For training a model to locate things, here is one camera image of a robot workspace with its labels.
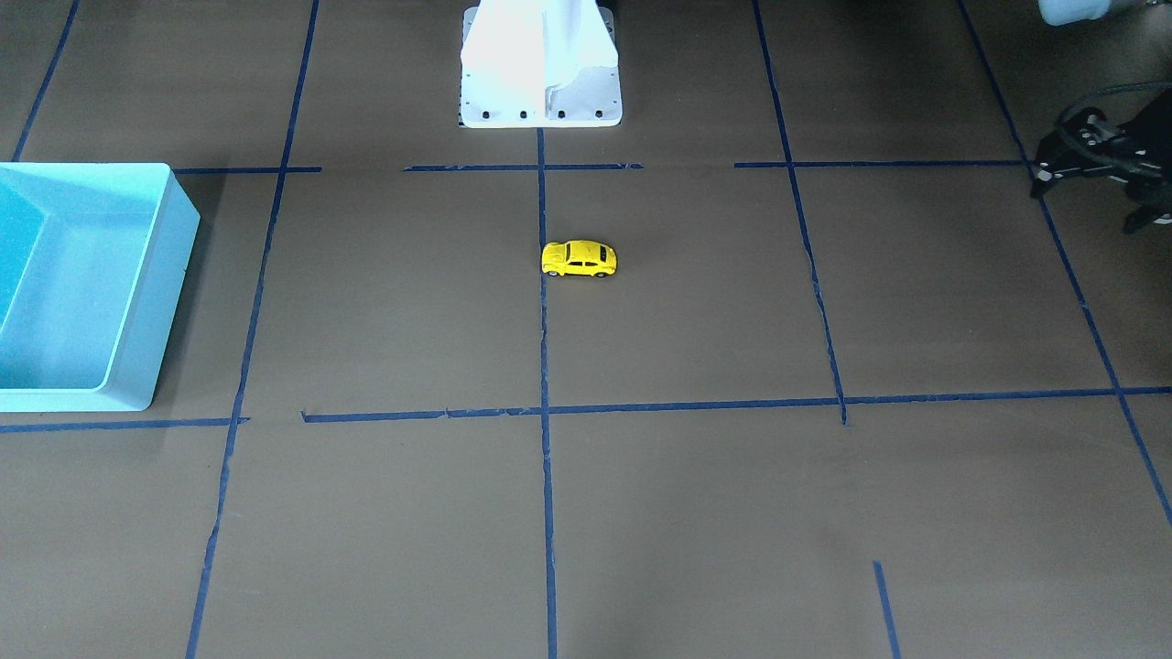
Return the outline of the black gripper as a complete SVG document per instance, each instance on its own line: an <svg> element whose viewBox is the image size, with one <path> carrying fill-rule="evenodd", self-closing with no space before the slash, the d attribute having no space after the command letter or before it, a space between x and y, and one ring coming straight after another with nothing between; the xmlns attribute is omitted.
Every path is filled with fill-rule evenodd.
<svg viewBox="0 0 1172 659"><path fill-rule="evenodd" d="M1154 224L1168 224L1171 216L1171 181L1168 176L1129 176L1124 184L1127 199L1134 201L1137 209L1126 216L1124 232L1136 233Z"/></svg>

